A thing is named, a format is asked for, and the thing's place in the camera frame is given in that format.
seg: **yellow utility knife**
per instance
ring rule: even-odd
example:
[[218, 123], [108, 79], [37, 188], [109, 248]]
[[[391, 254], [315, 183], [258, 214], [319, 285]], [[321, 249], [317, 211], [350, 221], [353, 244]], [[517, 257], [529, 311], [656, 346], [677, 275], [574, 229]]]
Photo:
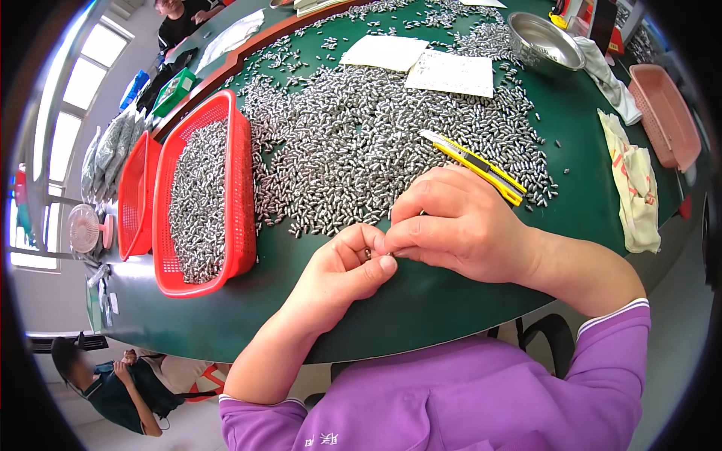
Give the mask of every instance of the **yellow utility knife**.
[[516, 180], [512, 179], [509, 174], [468, 150], [466, 147], [434, 131], [421, 130], [419, 134], [431, 140], [431, 142], [434, 143], [434, 147], [491, 183], [491, 185], [496, 188], [506, 200], [513, 203], [514, 206], [521, 204], [523, 196], [526, 194], [526, 189], [522, 185], [519, 185]]

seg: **hand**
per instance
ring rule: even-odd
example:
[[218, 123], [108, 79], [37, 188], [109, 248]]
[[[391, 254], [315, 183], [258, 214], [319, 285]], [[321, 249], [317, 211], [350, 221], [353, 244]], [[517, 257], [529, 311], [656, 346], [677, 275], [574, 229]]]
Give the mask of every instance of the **hand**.
[[132, 365], [132, 364], [135, 364], [137, 359], [138, 359], [138, 356], [135, 353], [135, 349], [128, 349], [123, 352], [122, 362], [125, 362], [128, 365]]
[[198, 11], [196, 15], [191, 17], [191, 20], [197, 25], [203, 23], [213, 17], [208, 11]]
[[131, 374], [128, 372], [127, 363], [119, 361], [113, 362], [113, 372], [115, 372], [118, 379], [120, 379], [126, 387], [133, 385], [133, 379], [131, 378]]
[[[383, 251], [383, 232], [368, 224], [343, 229], [321, 246], [281, 308], [294, 326], [321, 334], [331, 330], [352, 302], [376, 293], [398, 267]], [[367, 261], [365, 249], [371, 252]]]
[[[429, 216], [419, 216], [421, 210]], [[521, 283], [536, 261], [530, 230], [488, 182], [447, 165], [417, 178], [399, 196], [383, 246], [396, 257], [476, 281]]]

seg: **small fan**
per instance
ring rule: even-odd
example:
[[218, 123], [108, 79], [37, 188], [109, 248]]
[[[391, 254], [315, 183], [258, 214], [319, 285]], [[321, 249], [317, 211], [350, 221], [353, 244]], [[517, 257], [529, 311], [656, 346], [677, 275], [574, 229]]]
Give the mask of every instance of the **small fan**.
[[99, 232], [103, 232], [103, 247], [110, 249], [113, 243], [113, 215], [106, 214], [101, 224], [95, 210], [86, 203], [75, 206], [68, 218], [70, 245], [78, 252], [87, 253], [95, 249]]

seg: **black hair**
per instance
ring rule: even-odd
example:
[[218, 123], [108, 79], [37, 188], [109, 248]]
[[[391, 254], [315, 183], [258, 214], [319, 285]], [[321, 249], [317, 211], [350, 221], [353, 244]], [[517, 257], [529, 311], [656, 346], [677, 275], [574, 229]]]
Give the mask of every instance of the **black hair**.
[[[78, 336], [78, 342], [83, 341], [83, 334]], [[53, 357], [55, 368], [60, 373], [65, 383], [68, 383], [68, 376], [73, 367], [73, 363], [80, 359], [80, 348], [76, 346], [75, 341], [64, 337], [55, 337], [50, 347], [50, 354]]]

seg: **fingernail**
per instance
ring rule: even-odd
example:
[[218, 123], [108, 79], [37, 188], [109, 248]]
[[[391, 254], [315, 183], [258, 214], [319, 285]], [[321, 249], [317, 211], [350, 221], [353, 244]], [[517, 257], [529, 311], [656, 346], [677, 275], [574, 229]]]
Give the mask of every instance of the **fingernail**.
[[381, 257], [378, 263], [381, 265], [384, 274], [393, 274], [396, 272], [396, 268], [398, 267], [396, 260], [388, 255]]

